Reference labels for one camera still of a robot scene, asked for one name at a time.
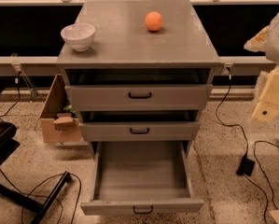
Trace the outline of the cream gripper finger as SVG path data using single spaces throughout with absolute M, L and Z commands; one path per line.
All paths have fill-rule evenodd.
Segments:
M 255 87 L 252 119 L 269 122 L 279 113 L 279 65 L 270 73 L 262 71 Z
M 251 39 L 247 40 L 244 44 L 244 49 L 252 52 L 264 52 L 268 30 L 269 26 L 266 26 Z

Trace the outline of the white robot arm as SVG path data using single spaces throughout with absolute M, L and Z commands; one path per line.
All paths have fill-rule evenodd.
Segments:
M 244 49 L 264 52 L 266 59 L 276 64 L 266 76 L 260 75 L 260 89 L 252 118 L 259 122 L 271 121 L 279 112 L 279 12 L 271 23 L 247 40 Z

